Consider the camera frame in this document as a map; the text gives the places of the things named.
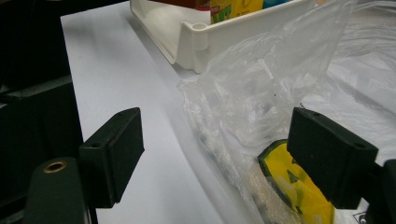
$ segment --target plastic bag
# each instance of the plastic bag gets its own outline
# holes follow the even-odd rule
[[[194,129],[213,134],[219,128],[213,125],[221,124],[245,146],[268,141],[265,136],[279,129],[323,76],[351,5],[352,1],[330,1],[227,49],[199,77],[185,80],[180,88]]]
[[[325,74],[354,3],[331,0],[253,36],[179,84],[191,127],[256,223],[301,221],[271,197],[256,157],[265,144],[287,137],[292,108]]]

